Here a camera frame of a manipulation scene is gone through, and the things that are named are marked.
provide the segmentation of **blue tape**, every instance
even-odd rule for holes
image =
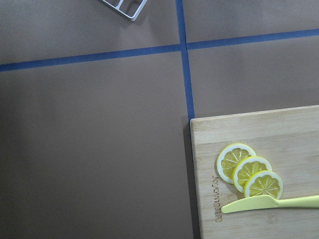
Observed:
[[[182,0],[176,0],[176,9],[177,9],[177,22],[178,22],[178,31],[179,31],[181,61],[182,61],[183,74],[184,74],[187,115],[188,115],[188,120],[191,120],[195,118],[195,113],[194,113],[193,93],[192,93],[192,87],[191,87],[189,59],[188,59],[187,44],[186,44],[186,29],[185,29],[184,9],[183,9]]]
[[[36,67],[45,67],[45,66],[65,65],[65,64],[80,63],[80,62],[99,61],[99,60],[107,60],[107,59],[114,59],[114,58],[131,57],[131,56],[151,55],[151,54],[159,54],[159,53],[174,52],[174,51],[180,51],[179,44],[3,64],[3,65],[0,65],[0,72],[29,69],[29,68],[36,68]]]
[[[189,50],[194,50],[194,49],[202,49],[202,48],[209,48],[209,47],[229,46],[229,45],[237,45],[237,44],[245,44],[245,43],[253,43],[253,42],[274,41],[274,40],[318,36],[318,35],[319,35],[319,29],[290,31],[290,32],[272,33],[272,34],[264,34],[264,35],[255,35],[255,36],[226,38],[226,39],[220,39],[220,40],[192,42],[187,44],[187,48]]]

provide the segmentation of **yellow plastic knife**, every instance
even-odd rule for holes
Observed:
[[[277,200],[269,195],[240,199],[222,207],[223,213],[265,208],[319,208],[319,196]]]

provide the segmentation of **lemon slice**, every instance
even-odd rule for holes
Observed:
[[[240,161],[233,172],[234,185],[237,190],[243,193],[247,180],[253,174],[263,170],[273,171],[270,163],[262,157],[251,156]]]
[[[272,171],[260,171],[255,173],[247,181],[244,187],[245,198],[258,195],[270,195],[275,199],[280,199],[284,184],[281,178]]]
[[[216,168],[220,177],[227,183],[234,184],[233,171],[243,159],[256,156],[255,151],[243,143],[235,143],[224,148],[217,157]]]

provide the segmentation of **wooden cutting board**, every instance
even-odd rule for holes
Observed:
[[[193,119],[190,126],[202,239],[319,238],[319,209],[221,213],[243,194],[215,167],[224,147],[244,143],[282,178],[282,199],[319,195],[319,106]]]

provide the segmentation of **knife handle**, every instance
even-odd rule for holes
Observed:
[[[319,196],[278,200],[279,208],[319,208]]]

